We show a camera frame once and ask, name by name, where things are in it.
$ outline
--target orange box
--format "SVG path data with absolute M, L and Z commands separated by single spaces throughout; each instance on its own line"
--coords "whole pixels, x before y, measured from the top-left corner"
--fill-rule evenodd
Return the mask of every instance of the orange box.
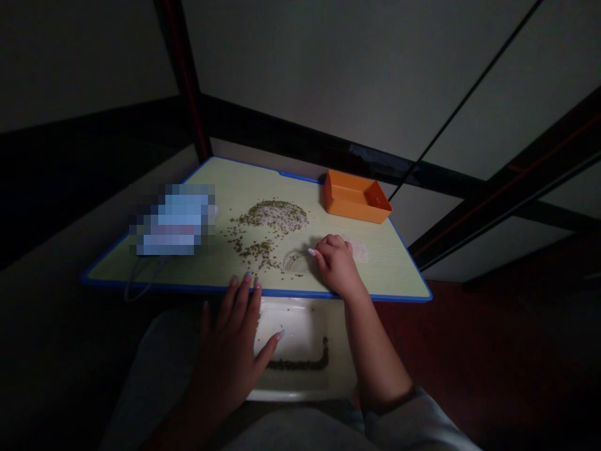
M 327 171 L 326 211 L 338 216 L 382 224 L 393 211 L 376 180 Z

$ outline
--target left hand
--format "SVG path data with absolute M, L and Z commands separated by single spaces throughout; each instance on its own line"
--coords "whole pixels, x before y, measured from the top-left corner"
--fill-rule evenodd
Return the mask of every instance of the left hand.
M 234 303 L 239 283 L 237 277 L 232 279 L 214 326 L 208 303 L 203 306 L 200 350 L 185 396 L 193 410 L 220 422 L 248 397 L 281 339 L 280 333 L 273 335 L 255 357 L 253 347 L 262 286 L 259 278 L 255 278 L 249 302 L 250 282 L 247 273 Z

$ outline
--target light green tabletop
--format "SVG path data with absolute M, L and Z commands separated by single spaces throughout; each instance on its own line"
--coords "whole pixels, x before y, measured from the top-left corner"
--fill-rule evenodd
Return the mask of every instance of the light green tabletop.
M 358 262 L 359 273 L 374 300 L 425 302 L 431 293 L 399 238 L 391 221 L 374 224 L 330 215 L 325 210 L 323 185 L 299 180 L 277 171 L 213 157 L 206 161 L 187 184 L 215 186 L 215 204 L 219 215 L 215 221 L 215 246 L 210 255 L 179 256 L 170 259 L 155 279 L 160 289 L 218 291 L 236 274 L 258 272 L 264 296 L 307 298 L 332 297 L 306 253 L 328 234 L 351 237 L 366 246 L 369 262 Z M 234 250 L 226 236 L 231 218 L 260 202 L 277 197 L 292 202 L 307 212 L 309 225 L 276 241 L 272 254 L 277 269 L 251 265 Z M 245 227 L 244 245 L 269 237 L 267 226 Z M 130 254 L 128 240 L 118 243 L 89 270 L 85 281 L 99 286 L 124 286 L 139 257 Z M 148 283 L 155 272 L 156 257 L 146 257 L 138 265 L 134 281 Z

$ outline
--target white tray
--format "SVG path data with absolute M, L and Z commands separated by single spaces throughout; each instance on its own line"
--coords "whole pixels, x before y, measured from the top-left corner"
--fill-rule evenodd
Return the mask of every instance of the white tray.
M 262 298 L 254 351 L 285 329 L 272 361 L 319 361 L 327 337 L 329 362 L 323 370 L 267 369 L 249 401 L 322 401 L 352 395 L 357 376 L 340 299 Z

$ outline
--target wooden floor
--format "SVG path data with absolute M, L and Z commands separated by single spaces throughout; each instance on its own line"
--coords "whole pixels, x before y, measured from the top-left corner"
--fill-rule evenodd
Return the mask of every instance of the wooden floor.
M 428 284 L 426 304 L 376 308 L 409 374 L 460 429 L 485 449 L 563 449 L 573 433 L 582 437 L 583 409 L 598 400 L 599 354 L 573 353 L 586 338 L 579 321 L 565 324 L 571 307 Z

